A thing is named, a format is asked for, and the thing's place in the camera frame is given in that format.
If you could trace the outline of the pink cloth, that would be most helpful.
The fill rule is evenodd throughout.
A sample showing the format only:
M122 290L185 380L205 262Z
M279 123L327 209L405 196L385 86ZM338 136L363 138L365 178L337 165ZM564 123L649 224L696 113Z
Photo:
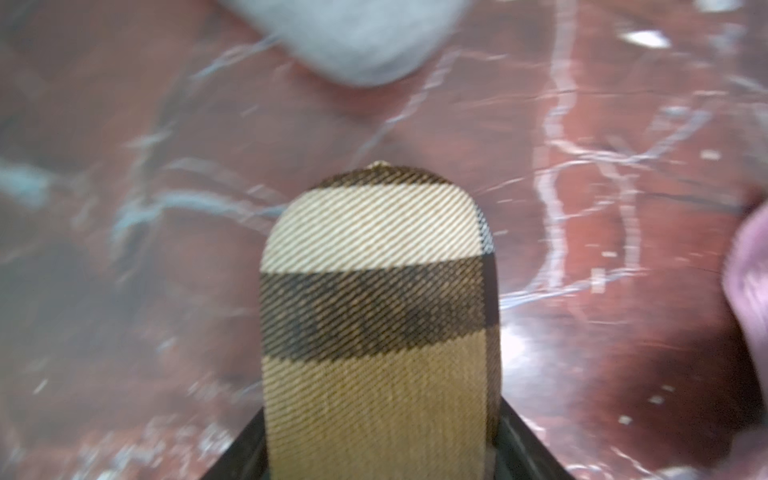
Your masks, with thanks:
M767 201L741 223L725 257L725 297L743 332L767 405Z

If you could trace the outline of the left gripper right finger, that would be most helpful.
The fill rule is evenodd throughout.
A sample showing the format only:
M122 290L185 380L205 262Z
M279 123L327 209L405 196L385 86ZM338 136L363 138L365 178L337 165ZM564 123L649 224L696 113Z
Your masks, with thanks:
M573 480L505 399L501 399L494 446L495 480Z

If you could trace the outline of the brown case with red band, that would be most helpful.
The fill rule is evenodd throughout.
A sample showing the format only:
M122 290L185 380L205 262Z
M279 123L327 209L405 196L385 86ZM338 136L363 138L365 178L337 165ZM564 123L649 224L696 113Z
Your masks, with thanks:
M279 217L260 266L274 479L488 479L501 400L486 219L429 171L327 178Z

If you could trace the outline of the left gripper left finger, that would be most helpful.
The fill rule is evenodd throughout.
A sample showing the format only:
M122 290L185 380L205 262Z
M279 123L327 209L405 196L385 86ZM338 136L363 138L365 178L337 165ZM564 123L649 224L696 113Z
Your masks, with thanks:
M267 438L261 408L201 480L264 480L267 478Z

